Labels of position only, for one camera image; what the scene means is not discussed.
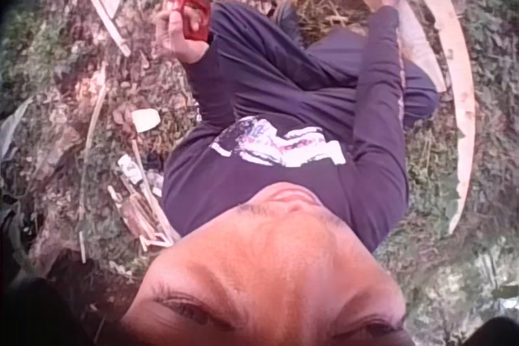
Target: ground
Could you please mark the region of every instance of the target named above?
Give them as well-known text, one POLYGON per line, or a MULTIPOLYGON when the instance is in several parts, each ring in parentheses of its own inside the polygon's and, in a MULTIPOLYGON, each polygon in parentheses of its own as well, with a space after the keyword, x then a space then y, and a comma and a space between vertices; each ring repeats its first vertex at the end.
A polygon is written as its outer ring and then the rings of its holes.
MULTIPOLYGON (((270 1, 242 1, 266 14, 272 10, 270 1)), ((122 1, 115 23, 131 43, 129 58, 110 40, 90 0, 15 0, 2 24, 0 120, 30 99, 1 165, 0 216, 9 222, 2 227, 11 226, 24 270, 48 274, 92 336, 102 318, 116 319, 128 307, 158 253, 142 251, 106 190, 113 185, 124 193, 117 160, 131 154, 133 134, 117 113, 125 105, 159 110, 160 126, 138 137, 143 158, 154 152, 164 159, 196 121, 182 68, 157 58, 152 47, 152 19, 161 3, 122 1), (88 123, 101 89, 95 76, 103 62, 108 92, 83 180, 88 123), (79 232, 86 264, 78 253, 79 232)), ((457 344, 492 316, 519 318, 517 305, 511 308, 519 283, 519 3, 467 1, 461 13, 477 138, 469 198, 452 236, 447 224, 460 136, 453 95, 434 20, 421 0, 410 3, 448 91, 436 115, 407 133, 410 210, 376 256, 404 290, 406 326, 417 344, 457 344)), ((300 0, 298 12, 308 44, 338 24, 367 25, 361 0, 300 0)))

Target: lip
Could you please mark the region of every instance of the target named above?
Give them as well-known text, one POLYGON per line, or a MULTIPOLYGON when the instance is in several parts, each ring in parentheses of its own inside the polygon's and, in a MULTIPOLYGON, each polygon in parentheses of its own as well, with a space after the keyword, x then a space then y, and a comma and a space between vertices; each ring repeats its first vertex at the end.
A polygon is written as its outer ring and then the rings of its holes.
POLYGON ((272 195, 270 198, 273 201, 284 201, 284 202, 292 202, 299 201, 303 203, 310 204, 312 206, 322 206, 323 204, 320 202, 319 198, 312 194, 308 190, 299 190, 299 189, 290 189, 290 190, 280 190, 272 195))

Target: dark pants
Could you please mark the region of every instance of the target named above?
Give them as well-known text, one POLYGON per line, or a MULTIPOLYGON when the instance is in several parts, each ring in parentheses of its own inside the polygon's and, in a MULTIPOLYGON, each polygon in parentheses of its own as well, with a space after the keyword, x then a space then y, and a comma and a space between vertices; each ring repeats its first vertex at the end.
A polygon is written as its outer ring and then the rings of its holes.
MULTIPOLYGON (((239 2, 214 6, 212 30, 222 70, 235 88, 239 117, 285 113, 351 142, 365 37, 338 28, 301 49, 268 18, 239 2)), ((428 76, 406 60, 405 75, 404 124, 411 127, 434 112, 438 94, 428 76)))

